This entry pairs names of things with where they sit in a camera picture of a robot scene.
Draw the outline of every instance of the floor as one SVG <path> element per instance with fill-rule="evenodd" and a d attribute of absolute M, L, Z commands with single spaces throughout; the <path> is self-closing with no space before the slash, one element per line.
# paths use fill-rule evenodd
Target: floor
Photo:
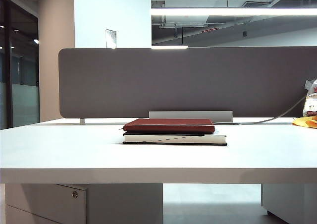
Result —
<path fill-rule="evenodd" d="M 164 224 L 286 224 L 261 207 L 260 184 L 164 184 L 163 190 Z"/>

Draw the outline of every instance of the glass wall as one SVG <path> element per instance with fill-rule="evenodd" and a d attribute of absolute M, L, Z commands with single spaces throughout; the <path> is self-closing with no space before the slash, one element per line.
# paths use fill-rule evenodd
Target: glass wall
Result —
<path fill-rule="evenodd" d="M 4 65 L 4 9 L 0 1 L 0 129 L 6 125 L 6 89 L 5 89 L 5 65 Z"/>
<path fill-rule="evenodd" d="M 1 129 L 4 129 L 39 122 L 39 55 L 37 18 L 8 0 L 1 3 L 4 25 L 0 28 Z"/>

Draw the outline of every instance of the red notebook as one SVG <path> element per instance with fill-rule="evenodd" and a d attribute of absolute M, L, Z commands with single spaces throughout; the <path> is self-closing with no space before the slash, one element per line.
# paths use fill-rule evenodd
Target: red notebook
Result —
<path fill-rule="evenodd" d="M 214 133 L 210 119 L 139 118 L 124 125 L 129 133 Z"/>

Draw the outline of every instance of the ceiling light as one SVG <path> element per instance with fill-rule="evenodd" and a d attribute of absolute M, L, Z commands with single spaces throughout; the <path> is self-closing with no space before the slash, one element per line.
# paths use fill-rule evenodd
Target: ceiling light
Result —
<path fill-rule="evenodd" d="M 317 15 L 317 8 L 151 8 L 151 15 L 168 16 L 314 16 Z"/>
<path fill-rule="evenodd" d="M 151 49 L 164 50 L 164 49 L 187 49 L 188 46 L 152 46 Z"/>

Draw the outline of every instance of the frosted glass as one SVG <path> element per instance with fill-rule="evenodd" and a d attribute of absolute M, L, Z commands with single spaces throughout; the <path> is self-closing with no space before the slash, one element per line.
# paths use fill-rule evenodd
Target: frosted glass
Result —
<path fill-rule="evenodd" d="M 39 87 L 13 84 L 13 126 L 39 122 Z"/>
<path fill-rule="evenodd" d="M 5 83 L 0 82 L 0 129 L 6 128 Z"/>

